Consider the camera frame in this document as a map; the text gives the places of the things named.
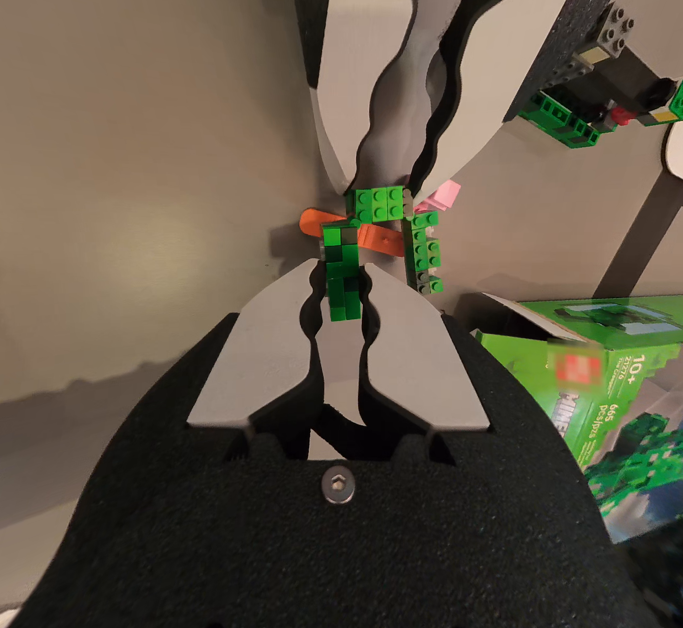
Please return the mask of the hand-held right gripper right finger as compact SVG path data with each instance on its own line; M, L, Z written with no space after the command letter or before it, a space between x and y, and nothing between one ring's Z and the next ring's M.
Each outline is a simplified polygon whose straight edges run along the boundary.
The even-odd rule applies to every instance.
M391 432L485 431L490 420L443 321L427 299L363 266L359 409Z

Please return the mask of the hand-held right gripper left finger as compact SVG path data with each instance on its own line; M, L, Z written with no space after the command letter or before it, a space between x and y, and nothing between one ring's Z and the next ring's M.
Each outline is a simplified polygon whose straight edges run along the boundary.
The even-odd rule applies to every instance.
M316 343L325 266L309 259L239 313L187 419L254 433L310 429L324 402Z

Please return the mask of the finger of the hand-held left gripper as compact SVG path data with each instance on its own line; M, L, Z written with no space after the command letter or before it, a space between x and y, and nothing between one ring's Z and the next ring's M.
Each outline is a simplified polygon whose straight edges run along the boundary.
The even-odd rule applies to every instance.
M443 95L408 187L429 197L467 165L506 114L567 0L462 0L443 34Z
M404 50L415 7L415 0L329 0L311 101L322 164L338 195L356 177L375 88Z

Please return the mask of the tall green brick assembly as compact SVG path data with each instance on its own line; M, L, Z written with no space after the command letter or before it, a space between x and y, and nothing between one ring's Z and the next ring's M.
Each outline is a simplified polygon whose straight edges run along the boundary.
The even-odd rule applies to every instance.
M326 267L327 298L332 322L361 318L358 231L351 216L322 225L322 256Z

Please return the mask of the green brick plate assembly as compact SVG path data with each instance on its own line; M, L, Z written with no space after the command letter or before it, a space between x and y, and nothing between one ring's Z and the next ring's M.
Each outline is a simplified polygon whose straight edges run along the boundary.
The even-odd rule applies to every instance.
M413 197L403 186L349 190L344 195L348 217L362 224L411 220Z

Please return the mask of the white desk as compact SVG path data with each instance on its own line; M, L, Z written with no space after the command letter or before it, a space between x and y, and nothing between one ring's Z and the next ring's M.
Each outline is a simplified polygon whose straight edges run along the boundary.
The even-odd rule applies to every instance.
M474 328L470 294L592 296L664 133L573 151L505 124L456 176L435 307ZM293 0L1 0L1 611L127 411L318 254L300 213L336 201Z

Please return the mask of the grey black green brick build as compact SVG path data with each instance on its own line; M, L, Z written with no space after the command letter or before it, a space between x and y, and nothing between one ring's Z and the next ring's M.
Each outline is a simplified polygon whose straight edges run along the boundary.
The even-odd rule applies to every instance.
M610 2L518 116L570 149L593 147L631 121L644 127L681 121L682 78L659 76L628 47L634 27L634 18Z

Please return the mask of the green toy brick box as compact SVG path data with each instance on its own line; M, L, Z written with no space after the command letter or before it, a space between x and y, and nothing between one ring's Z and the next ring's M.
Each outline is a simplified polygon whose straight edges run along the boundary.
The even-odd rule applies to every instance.
M525 387L616 543L682 518L682 296L488 297L476 339Z

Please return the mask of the green brick column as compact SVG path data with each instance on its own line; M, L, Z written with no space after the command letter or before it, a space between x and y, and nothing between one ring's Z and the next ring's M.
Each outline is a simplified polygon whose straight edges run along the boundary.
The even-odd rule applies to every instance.
M401 220L406 282L414 291L429 296L443 292L443 281L436 274L441 266L440 241L434 237L439 213L415 213Z

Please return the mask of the orange brick separator tool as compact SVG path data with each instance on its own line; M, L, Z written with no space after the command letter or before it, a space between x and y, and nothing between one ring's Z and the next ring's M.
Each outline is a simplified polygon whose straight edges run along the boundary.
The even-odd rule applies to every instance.
M307 208L300 216L300 230L309 236L322 239L322 225L344 220L344 216ZM404 257L402 233L377 224L365 224L358 231L358 245L392 257Z

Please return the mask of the pink brick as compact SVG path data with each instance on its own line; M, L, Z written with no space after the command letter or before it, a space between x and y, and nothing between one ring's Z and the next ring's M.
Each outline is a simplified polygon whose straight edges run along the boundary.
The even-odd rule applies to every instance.
M447 180L429 197L415 205L414 211L416 213L431 211L445 212L452 208L460 189L461 185L459 183L453 180Z

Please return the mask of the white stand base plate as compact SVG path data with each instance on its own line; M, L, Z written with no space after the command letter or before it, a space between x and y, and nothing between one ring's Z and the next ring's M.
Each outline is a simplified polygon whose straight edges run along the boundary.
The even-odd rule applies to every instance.
M682 120L671 123L662 141L662 170L679 180L683 178L682 168Z

